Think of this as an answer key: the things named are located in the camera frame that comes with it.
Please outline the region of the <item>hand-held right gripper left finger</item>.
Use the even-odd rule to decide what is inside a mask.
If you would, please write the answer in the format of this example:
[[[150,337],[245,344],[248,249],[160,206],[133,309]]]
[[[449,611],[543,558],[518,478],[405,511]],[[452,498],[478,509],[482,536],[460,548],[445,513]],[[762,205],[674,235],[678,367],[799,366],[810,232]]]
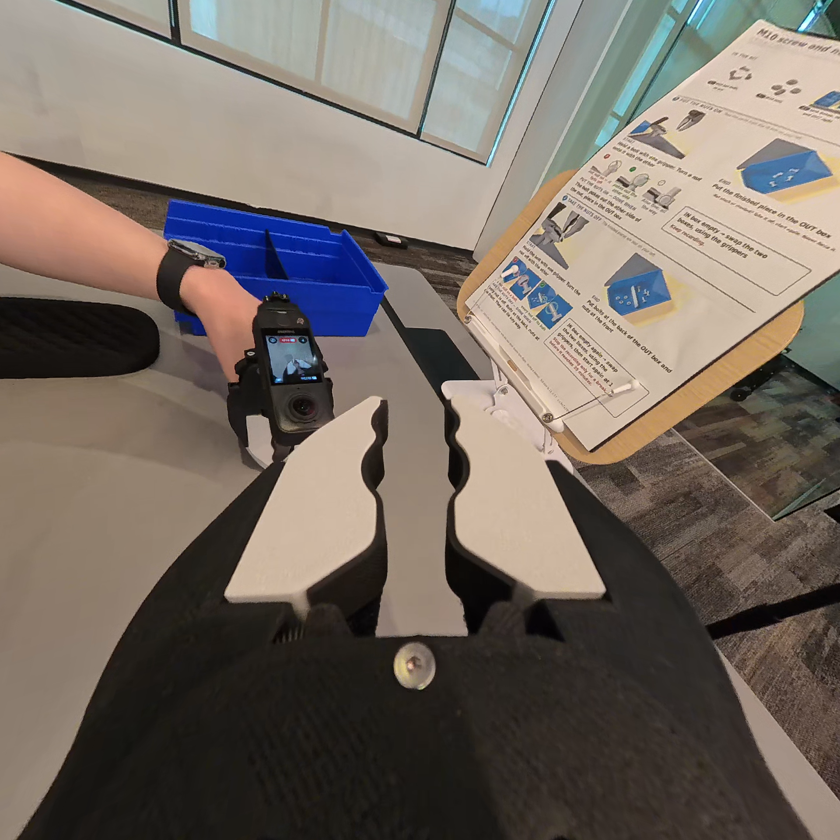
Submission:
[[[351,617],[380,601],[388,408],[371,396],[287,457],[227,583],[227,602],[284,603],[304,620],[321,604]]]

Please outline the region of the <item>green glass partition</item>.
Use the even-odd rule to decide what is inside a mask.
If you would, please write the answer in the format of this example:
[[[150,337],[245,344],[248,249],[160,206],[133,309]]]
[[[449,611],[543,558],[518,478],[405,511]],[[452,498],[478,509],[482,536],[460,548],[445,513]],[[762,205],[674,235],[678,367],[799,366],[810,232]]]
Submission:
[[[548,176],[583,163],[756,20],[838,38],[838,2],[615,2],[605,54]],[[781,356],[675,428],[773,520],[838,507],[838,278],[805,300]]]

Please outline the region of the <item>printed instruction sheet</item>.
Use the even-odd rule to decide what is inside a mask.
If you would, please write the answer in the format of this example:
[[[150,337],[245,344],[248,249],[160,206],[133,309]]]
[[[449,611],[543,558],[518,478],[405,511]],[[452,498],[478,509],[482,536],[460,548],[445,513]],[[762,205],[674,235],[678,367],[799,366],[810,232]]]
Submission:
[[[466,325],[538,421],[596,451],[838,273],[838,69],[760,20],[502,247]]]

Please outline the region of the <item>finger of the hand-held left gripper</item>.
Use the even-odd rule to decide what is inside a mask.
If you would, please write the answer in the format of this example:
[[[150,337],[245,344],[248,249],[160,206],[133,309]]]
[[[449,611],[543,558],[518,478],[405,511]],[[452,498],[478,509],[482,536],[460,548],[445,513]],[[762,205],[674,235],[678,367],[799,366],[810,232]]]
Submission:
[[[282,444],[275,446],[268,419],[247,418],[246,427],[248,436],[246,451],[261,469],[267,469],[275,462],[283,463],[292,452],[291,446]]]

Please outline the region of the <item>blue plastic bin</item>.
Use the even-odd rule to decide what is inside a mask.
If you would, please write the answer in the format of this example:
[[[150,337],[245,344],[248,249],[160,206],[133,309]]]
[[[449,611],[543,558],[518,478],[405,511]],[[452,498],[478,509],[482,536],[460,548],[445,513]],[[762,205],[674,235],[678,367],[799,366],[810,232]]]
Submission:
[[[265,230],[272,232],[288,280],[265,273]],[[319,224],[171,200],[164,237],[204,245],[226,258],[227,271],[258,299],[288,295],[316,337],[363,337],[387,290],[350,233]]]

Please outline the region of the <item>person's left hand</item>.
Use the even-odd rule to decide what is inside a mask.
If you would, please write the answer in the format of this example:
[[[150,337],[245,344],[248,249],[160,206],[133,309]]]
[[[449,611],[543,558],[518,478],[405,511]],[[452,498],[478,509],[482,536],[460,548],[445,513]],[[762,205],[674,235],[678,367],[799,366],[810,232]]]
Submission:
[[[193,266],[182,279],[185,308],[201,321],[226,381],[238,381],[235,366],[255,346],[253,321],[259,300],[225,269]]]

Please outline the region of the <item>black wrist watch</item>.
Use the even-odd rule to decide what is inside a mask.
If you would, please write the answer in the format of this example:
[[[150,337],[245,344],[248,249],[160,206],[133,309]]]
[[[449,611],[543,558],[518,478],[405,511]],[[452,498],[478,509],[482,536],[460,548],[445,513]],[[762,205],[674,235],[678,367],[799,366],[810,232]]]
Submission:
[[[195,312],[186,306],[181,295],[186,272],[193,267],[223,270],[226,268],[226,258],[204,245],[183,239],[168,239],[166,244],[166,253],[156,273],[157,296],[174,312],[195,317]]]

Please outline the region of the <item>person's left forearm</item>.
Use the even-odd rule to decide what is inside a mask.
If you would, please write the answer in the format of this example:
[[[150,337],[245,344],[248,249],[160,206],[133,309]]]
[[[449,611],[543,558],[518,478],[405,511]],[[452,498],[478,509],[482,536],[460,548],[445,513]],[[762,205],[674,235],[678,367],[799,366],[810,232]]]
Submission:
[[[162,236],[1,153],[1,263],[32,275],[159,300]]]

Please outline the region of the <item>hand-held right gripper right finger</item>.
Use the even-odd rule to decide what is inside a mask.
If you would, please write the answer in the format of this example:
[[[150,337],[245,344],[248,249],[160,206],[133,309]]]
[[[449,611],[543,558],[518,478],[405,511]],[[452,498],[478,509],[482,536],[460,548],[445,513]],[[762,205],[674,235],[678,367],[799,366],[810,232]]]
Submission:
[[[510,602],[525,613],[540,602],[597,601],[606,585],[551,468],[578,482],[515,430],[465,396],[447,399],[448,477],[445,574],[481,624]]]

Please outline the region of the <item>white framed window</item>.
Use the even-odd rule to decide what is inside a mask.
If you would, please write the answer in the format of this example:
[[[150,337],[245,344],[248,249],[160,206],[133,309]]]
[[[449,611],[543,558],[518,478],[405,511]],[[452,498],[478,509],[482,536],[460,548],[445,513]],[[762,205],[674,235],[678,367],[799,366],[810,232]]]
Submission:
[[[491,163],[555,2],[88,1],[194,54]]]

